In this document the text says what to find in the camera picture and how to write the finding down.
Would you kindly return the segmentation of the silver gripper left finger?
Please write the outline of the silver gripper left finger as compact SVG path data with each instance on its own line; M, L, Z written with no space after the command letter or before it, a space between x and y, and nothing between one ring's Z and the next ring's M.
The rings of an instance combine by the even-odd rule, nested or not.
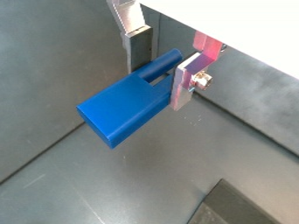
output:
M116 20L127 55L127 69L132 73L152 60L154 28L146 24L136 0L107 0Z

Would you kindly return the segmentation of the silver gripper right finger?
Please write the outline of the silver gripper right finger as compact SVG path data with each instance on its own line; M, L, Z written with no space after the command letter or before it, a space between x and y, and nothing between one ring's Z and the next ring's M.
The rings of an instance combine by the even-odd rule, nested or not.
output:
M171 107L178 111L192 98L196 88L206 90L212 77L206 73L208 66L218 60L222 42L196 31L192 46L196 53L175 69Z

